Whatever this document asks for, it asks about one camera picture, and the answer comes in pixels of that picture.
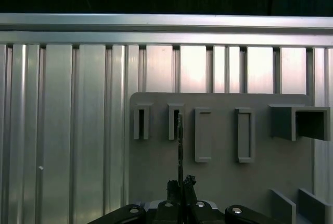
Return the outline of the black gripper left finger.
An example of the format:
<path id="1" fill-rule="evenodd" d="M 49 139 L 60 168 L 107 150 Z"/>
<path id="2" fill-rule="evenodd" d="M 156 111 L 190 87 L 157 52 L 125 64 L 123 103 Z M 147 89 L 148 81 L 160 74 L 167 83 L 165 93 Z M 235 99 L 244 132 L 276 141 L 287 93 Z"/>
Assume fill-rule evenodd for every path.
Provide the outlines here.
<path id="1" fill-rule="evenodd" d="M 167 199 L 128 204 L 91 223 L 181 223 L 181 193 L 178 181 L 167 183 Z"/>

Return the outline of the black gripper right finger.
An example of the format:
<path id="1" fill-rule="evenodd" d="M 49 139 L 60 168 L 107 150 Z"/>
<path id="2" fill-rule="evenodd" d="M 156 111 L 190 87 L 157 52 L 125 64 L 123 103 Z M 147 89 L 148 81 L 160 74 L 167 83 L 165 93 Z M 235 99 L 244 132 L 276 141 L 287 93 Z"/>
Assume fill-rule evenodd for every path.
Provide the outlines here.
<path id="1" fill-rule="evenodd" d="M 187 223 L 270 223 L 271 219 L 241 205 L 227 207 L 224 212 L 207 201 L 198 200 L 194 185 L 195 176 L 187 175 L 183 181 L 184 207 Z"/>

